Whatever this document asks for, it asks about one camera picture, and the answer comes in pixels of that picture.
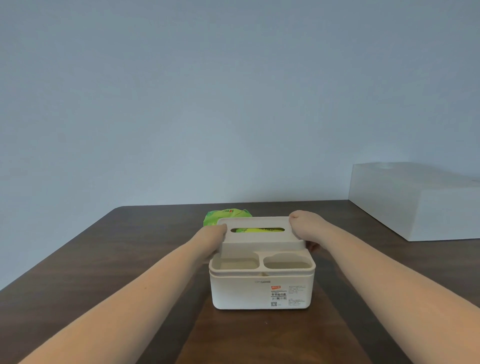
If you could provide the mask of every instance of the dark brown table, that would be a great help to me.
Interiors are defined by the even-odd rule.
[[[0,363],[20,361],[191,238],[207,211],[228,207],[319,213],[480,305],[479,239],[409,243],[349,201],[124,206],[0,291]],[[331,256],[314,259],[311,306],[286,311],[216,310],[204,264],[138,363],[410,363]]]

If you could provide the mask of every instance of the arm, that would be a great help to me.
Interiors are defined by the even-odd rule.
[[[135,363],[197,267],[223,241],[226,231],[226,225],[203,227],[190,241],[59,331],[21,363]]]
[[[479,362],[480,308],[312,212],[295,211],[290,223],[330,252],[414,363]]]

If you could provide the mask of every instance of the light blue wall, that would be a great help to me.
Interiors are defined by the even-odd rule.
[[[478,1],[3,1],[0,288],[121,205],[346,199],[377,160],[478,176],[479,19]]]

